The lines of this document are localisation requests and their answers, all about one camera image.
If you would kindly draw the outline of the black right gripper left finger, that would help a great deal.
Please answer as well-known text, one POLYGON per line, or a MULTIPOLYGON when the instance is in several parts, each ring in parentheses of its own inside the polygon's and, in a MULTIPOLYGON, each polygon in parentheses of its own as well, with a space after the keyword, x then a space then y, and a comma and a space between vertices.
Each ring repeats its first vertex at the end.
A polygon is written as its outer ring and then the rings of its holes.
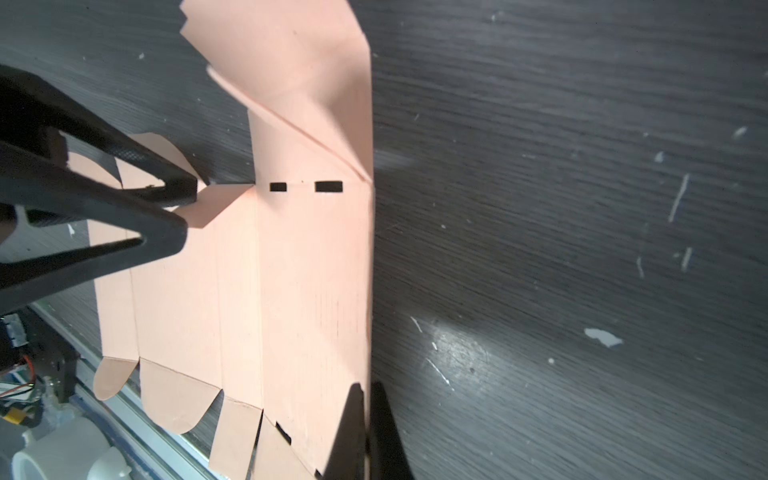
POLYGON ((338 425, 324 480, 360 480, 365 478, 366 423, 364 392, 352 384, 338 425))

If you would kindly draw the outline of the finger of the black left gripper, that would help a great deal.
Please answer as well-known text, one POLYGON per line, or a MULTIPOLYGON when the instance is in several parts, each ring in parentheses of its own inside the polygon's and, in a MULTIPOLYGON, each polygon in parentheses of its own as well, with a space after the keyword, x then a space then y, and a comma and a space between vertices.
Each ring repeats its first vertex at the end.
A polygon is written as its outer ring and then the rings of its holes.
POLYGON ((133 140, 92 111, 30 72, 1 67, 1 141, 47 160, 54 158, 48 134, 57 131, 123 160, 164 182, 162 187, 129 189, 160 207, 197 199, 197 179, 133 140))
POLYGON ((93 220, 135 237, 1 266, 1 311, 8 313, 81 283, 179 253, 188 224, 170 207, 189 200, 189 174, 132 139, 108 153, 164 185, 119 190, 16 146, 1 145, 1 201, 7 205, 93 220))

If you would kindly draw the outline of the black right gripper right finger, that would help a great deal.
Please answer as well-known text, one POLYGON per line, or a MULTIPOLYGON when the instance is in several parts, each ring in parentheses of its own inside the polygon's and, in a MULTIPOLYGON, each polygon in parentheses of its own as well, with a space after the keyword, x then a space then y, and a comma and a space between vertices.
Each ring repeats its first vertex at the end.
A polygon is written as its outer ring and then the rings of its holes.
POLYGON ((370 478, 414 480, 383 384, 374 382, 370 393, 370 478))

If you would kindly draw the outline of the peach cardboard box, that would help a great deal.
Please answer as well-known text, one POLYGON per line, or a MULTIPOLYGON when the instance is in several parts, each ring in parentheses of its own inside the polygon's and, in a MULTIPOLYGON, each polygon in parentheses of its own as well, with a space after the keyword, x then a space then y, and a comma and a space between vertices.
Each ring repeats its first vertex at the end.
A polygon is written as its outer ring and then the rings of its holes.
POLYGON ((371 52, 345 1, 185 1, 182 34, 247 109, 253 183, 204 185, 183 250, 95 282, 92 391, 140 378, 145 414, 195 427, 230 479, 325 475, 352 386, 371 378, 371 52))

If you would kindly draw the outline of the white round alarm clock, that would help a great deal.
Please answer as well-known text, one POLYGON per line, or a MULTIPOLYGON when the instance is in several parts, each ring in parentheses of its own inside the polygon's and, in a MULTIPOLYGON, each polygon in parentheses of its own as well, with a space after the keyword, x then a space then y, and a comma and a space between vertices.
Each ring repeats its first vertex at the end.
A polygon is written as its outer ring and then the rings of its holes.
POLYGON ((13 479, 131 479, 132 467, 90 420, 78 417, 39 440, 32 440, 11 460, 13 479))

